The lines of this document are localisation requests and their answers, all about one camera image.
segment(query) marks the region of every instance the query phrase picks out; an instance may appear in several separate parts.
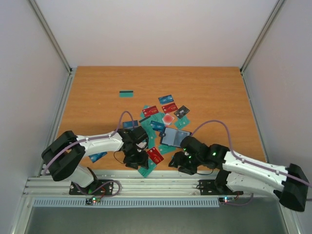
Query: white backdrop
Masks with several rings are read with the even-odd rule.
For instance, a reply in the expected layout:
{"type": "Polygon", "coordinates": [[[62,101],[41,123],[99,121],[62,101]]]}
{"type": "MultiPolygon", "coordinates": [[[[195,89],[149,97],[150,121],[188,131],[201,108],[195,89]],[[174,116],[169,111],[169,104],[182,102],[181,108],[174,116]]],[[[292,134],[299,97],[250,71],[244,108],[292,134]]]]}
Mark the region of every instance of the white backdrop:
{"type": "Polygon", "coordinates": [[[67,73],[26,0],[0,1],[0,233],[36,176],[67,73]]]}
{"type": "MultiPolygon", "coordinates": [[[[246,83],[271,163],[295,163],[312,182],[312,1],[286,1],[246,70],[246,83]]],[[[299,213],[312,233],[312,202],[299,213]]]]}
{"type": "Polygon", "coordinates": [[[241,66],[276,0],[37,0],[72,67],[241,66]]]}

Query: purple cable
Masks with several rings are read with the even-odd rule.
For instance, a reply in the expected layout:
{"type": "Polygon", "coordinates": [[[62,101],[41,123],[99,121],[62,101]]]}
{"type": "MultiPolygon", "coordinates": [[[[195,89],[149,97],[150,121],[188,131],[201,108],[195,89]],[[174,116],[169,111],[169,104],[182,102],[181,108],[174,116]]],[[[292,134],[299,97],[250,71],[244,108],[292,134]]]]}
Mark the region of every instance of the purple cable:
{"type": "Polygon", "coordinates": [[[243,203],[243,204],[232,203],[232,202],[220,202],[220,204],[231,205],[231,206],[246,206],[250,204],[253,201],[253,199],[254,199],[254,194],[252,194],[250,196],[250,199],[246,203],[243,203]]]}
{"type": "MultiPolygon", "coordinates": [[[[226,126],[226,124],[225,124],[224,122],[220,121],[220,120],[213,119],[213,120],[208,120],[208,121],[206,121],[206,122],[200,124],[200,125],[193,131],[193,133],[191,134],[191,136],[193,136],[194,133],[197,132],[198,129],[200,129],[202,126],[204,126],[204,125],[207,124],[207,123],[212,123],[212,122],[221,123],[221,124],[224,126],[224,128],[225,128],[225,130],[226,130],[226,132],[227,132],[227,134],[228,134],[228,140],[229,140],[229,145],[230,145],[229,148],[230,148],[231,153],[234,155],[234,157],[235,157],[236,159],[242,161],[242,158],[239,157],[239,156],[233,151],[233,145],[232,145],[230,130],[229,130],[228,126],[226,126]]],[[[294,179],[294,180],[296,180],[296,181],[298,181],[298,182],[301,182],[301,183],[303,183],[304,185],[307,185],[308,187],[312,188],[312,184],[310,184],[310,183],[308,183],[308,182],[306,182],[306,181],[304,181],[304,180],[302,180],[302,179],[300,179],[300,178],[297,178],[297,177],[295,177],[295,176],[293,176],[293,175],[290,175],[290,174],[287,174],[287,173],[284,173],[284,172],[280,172],[280,171],[274,170],[274,169],[269,168],[269,167],[265,167],[265,166],[259,165],[259,164],[257,164],[257,163],[251,162],[251,161],[246,160],[246,159],[244,160],[244,162],[245,162],[245,163],[248,163],[248,164],[250,164],[250,165],[253,165],[253,166],[255,166],[255,167],[258,167],[258,168],[267,170],[267,171],[269,171],[269,172],[274,172],[274,173],[276,173],[277,175],[278,175],[278,174],[281,174],[281,175],[283,175],[283,176],[287,176],[287,177],[289,177],[289,178],[291,178],[291,179],[294,179]]]]}
{"type": "Polygon", "coordinates": [[[78,184],[76,184],[76,183],[74,183],[74,184],[76,185],[77,189],[78,189],[83,195],[92,195],[92,194],[95,193],[97,190],[99,190],[100,188],[104,187],[106,184],[109,184],[109,183],[116,183],[116,184],[118,185],[118,190],[117,190],[117,192],[115,192],[115,193],[112,194],[112,195],[107,195],[107,196],[104,195],[104,196],[105,196],[105,197],[113,197],[113,196],[118,195],[118,194],[120,193],[120,191],[121,191],[121,183],[120,183],[119,181],[117,181],[117,180],[110,180],[110,181],[107,181],[107,182],[103,183],[103,184],[100,185],[97,189],[94,189],[93,192],[90,193],[90,194],[87,194],[87,193],[85,193],[84,191],[82,191],[81,187],[80,187],[78,184]]]}
{"type": "Polygon", "coordinates": [[[81,143],[81,142],[85,142],[85,141],[89,141],[89,140],[99,140],[99,139],[105,139],[105,138],[109,138],[109,137],[112,137],[113,135],[115,135],[118,131],[118,129],[120,128],[120,125],[121,125],[121,120],[122,120],[122,117],[125,113],[128,113],[131,120],[132,120],[132,125],[133,125],[133,128],[134,128],[134,121],[133,121],[133,117],[132,115],[130,114],[129,111],[124,111],[122,112],[120,118],[119,118],[119,122],[118,122],[118,126],[117,128],[115,129],[115,131],[109,136],[109,135],[105,135],[105,136],[94,136],[94,137],[87,137],[85,139],[81,139],[81,140],[78,140],[78,141],[75,141],[73,143],[71,143],[70,145],[66,146],[64,149],[62,149],[57,155],[54,156],[53,159],[51,159],[51,161],[47,164],[47,166],[45,167],[44,171],[43,171],[43,175],[45,176],[46,173],[47,173],[47,170],[49,169],[49,167],[52,165],[52,163],[55,162],[55,160],[57,160],[58,157],[60,157],[66,150],[69,150],[71,149],[73,146],[81,143]]]}

